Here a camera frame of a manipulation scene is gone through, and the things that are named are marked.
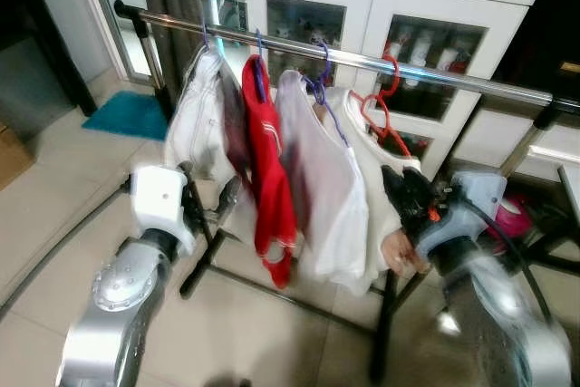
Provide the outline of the blue plastic hanger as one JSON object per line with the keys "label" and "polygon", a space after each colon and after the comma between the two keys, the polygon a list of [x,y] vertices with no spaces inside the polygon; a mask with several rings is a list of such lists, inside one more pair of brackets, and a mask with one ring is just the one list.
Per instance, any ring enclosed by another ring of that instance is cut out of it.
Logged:
{"label": "blue plastic hanger", "polygon": [[254,80],[256,80],[257,99],[259,102],[268,102],[268,85],[266,85],[266,66],[264,60],[265,47],[260,30],[256,30],[256,49],[256,71],[253,72],[253,76]]}

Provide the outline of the black tall cabinet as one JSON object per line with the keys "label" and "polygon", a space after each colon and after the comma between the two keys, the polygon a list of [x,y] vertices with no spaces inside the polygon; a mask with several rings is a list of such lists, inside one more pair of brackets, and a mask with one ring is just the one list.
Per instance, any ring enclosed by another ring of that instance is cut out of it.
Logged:
{"label": "black tall cabinet", "polygon": [[535,0],[511,39],[493,80],[580,100],[579,0]]}

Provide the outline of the cream shirt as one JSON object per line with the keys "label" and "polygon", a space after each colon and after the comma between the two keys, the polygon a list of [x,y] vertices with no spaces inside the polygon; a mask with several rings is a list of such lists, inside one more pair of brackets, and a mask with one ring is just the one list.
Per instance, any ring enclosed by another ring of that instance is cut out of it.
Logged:
{"label": "cream shirt", "polygon": [[353,158],[361,172],[368,218],[364,247],[364,271],[353,280],[353,295],[364,295],[381,274],[389,270],[409,276],[427,270],[409,235],[403,229],[401,214],[395,209],[382,180],[382,167],[395,173],[406,169],[418,170],[420,161],[402,158],[383,150],[370,133],[370,123],[361,113],[361,100],[352,90],[333,86],[324,90],[327,104],[336,115],[336,121],[326,119],[328,127],[336,127],[352,147]]}

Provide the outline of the brown cardboard box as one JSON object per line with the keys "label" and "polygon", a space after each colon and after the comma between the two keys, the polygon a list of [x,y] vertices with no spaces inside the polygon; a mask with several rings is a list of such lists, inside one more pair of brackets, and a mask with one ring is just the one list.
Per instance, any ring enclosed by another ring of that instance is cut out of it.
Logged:
{"label": "brown cardboard box", "polygon": [[16,131],[0,123],[0,189],[5,189],[34,165],[32,152]]}

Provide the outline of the white hanging jacket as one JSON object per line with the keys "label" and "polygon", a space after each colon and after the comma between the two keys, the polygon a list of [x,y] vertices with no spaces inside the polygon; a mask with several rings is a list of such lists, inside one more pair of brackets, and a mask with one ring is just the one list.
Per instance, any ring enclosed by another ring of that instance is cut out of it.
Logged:
{"label": "white hanging jacket", "polygon": [[195,179],[227,184],[237,174],[237,160],[248,159],[240,81],[227,60],[206,46],[188,65],[185,79],[163,141],[163,162],[171,168],[189,163]]}

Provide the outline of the white low drawer cabinet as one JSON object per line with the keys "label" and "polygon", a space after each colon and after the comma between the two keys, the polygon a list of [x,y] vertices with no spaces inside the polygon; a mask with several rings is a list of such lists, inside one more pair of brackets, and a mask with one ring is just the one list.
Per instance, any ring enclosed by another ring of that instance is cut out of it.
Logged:
{"label": "white low drawer cabinet", "polygon": [[[501,167],[518,140],[533,126],[528,118],[497,111],[481,110],[468,123],[452,158],[481,166]],[[580,169],[580,130],[555,123],[540,135],[530,155],[517,167],[518,173],[552,181],[559,180],[556,168]]]}

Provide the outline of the black furniture piece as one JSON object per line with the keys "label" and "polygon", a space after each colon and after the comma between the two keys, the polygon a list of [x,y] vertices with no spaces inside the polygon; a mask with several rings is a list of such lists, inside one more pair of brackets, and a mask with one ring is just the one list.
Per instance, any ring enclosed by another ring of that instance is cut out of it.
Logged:
{"label": "black furniture piece", "polygon": [[0,0],[0,36],[29,31],[71,103],[92,115],[98,108],[45,0]]}

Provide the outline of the pale white shirt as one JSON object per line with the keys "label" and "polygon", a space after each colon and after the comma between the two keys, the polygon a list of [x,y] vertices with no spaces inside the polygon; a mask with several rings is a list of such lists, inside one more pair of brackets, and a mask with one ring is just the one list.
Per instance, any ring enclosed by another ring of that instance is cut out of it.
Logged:
{"label": "pale white shirt", "polygon": [[299,271],[351,295],[364,295],[372,282],[366,268],[368,206],[353,150],[333,115],[316,109],[302,73],[279,75],[275,109],[281,160],[304,238]]}

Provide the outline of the red jacket white trim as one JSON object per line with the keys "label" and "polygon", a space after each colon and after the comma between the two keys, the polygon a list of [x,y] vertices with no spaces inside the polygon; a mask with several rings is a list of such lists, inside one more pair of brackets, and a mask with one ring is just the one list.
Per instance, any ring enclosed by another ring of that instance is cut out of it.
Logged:
{"label": "red jacket white trim", "polygon": [[287,287],[293,275],[297,220],[293,192],[281,161],[283,144],[279,117],[270,96],[259,102],[253,72],[256,54],[243,64],[241,96],[246,117],[246,138],[250,149],[250,185],[256,195],[256,233],[254,247],[278,289]]}

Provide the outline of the pink tape roll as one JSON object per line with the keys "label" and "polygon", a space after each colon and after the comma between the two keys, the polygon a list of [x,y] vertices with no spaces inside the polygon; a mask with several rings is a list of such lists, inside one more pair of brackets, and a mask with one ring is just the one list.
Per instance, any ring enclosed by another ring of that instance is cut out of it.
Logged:
{"label": "pink tape roll", "polygon": [[498,229],[507,237],[518,239],[525,237],[533,229],[533,214],[530,212],[530,199],[522,193],[508,193],[498,204],[496,220]]}

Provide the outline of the red plastic hanger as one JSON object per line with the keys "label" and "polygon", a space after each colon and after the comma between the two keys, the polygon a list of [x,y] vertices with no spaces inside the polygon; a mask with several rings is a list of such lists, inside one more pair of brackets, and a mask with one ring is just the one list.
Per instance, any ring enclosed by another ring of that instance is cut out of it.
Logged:
{"label": "red plastic hanger", "polygon": [[[390,111],[388,105],[386,105],[386,100],[389,100],[389,98],[393,96],[395,90],[398,89],[399,83],[401,83],[401,74],[399,73],[398,61],[395,60],[395,57],[390,55],[389,52],[382,53],[382,59],[384,61],[390,61],[390,64],[393,67],[390,86],[388,86],[386,89],[380,90],[377,93],[369,94],[369,96],[366,97],[363,97],[361,94],[354,92],[353,99],[359,102],[359,105],[357,105],[357,108],[359,108],[359,113],[366,121],[366,126],[368,126],[368,129],[372,132],[374,142],[376,142],[378,146],[381,146],[382,143],[385,142],[385,140],[388,138],[393,139],[395,146],[399,148],[403,158],[413,158],[409,146],[407,146],[406,142],[403,141],[403,138],[398,133],[398,131],[391,126]],[[373,121],[372,115],[366,113],[367,101],[377,102],[377,104],[381,106],[382,112],[384,112],[384,122],[382,125],[378,125],[378,123]]]}

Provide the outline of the teal floor mat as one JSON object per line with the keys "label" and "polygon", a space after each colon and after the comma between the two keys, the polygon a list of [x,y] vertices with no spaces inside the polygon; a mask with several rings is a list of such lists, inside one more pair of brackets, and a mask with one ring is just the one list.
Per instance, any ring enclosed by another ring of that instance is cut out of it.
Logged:
{"label": "teal floor mat", "polygon": [[82,128],[161,142],[169,134],[169,123],[154,93],[129,90],[114,92]]}

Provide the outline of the white glass-door cabinet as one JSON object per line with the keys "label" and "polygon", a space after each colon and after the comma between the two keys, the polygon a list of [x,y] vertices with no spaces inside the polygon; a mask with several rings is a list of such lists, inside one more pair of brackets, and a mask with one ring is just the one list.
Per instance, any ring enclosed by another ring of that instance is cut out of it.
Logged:
{"label": "white glass-door cabinet", "polygon": [[[327,44],[382,61],[394,57],[447,73],[490,79],[535,0],[245,0],[246,26],[264,36]],[[467,125],[479,92],[401,79],[390,123],[428,177]]]}

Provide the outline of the metal clothes rack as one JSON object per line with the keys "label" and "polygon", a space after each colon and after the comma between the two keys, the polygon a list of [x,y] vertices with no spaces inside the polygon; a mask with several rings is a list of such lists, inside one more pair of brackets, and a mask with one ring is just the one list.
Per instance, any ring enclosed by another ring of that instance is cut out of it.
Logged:
{"label": "metal clothes rack", "polygon": [[[142,7],[113,3],[120,18],[132,22],[150,63],[150,76],[162,113],[170,115],[171,93],[162,79],[156,40],[150,28],[158,25],[200,34],[200,25],[171,15],[153,13]],[[211,36],[256,47],[256,35],[216,25],[206,26]],[[290,40],[263,36],[265,50],[274,50],[322,60],[323,48]],[[389,73],[390,61],[365,55],[330,51],[331,63],[352,65],[362,71]],[[540,114],[526,131],[525,138],[510,152],[498,175],[508,179],[514,168],[526,158],[530,144],[562,113],[576,113],[575,102],[558,100],[547,92],[535,92],[521,86],[491,82],[485,79],[449,73],[439,69],[398,63],[402,79],[453,86],[464,92],[493,94],[504,100],[533,102]],[[459,193],[452,187],[452,177],[440,202],[450,206]],[[498,229],[494,218],[476,242],[457,237],[435,247],[430,255],[432,267],[443,280],[449,311],[456,316],[464,332],[477,335],[480,370],[488,377],[489,387],[576,387],[572,378],[571,344],[565,328],[552,314],[537,280],[527,266],[525,251]]]}

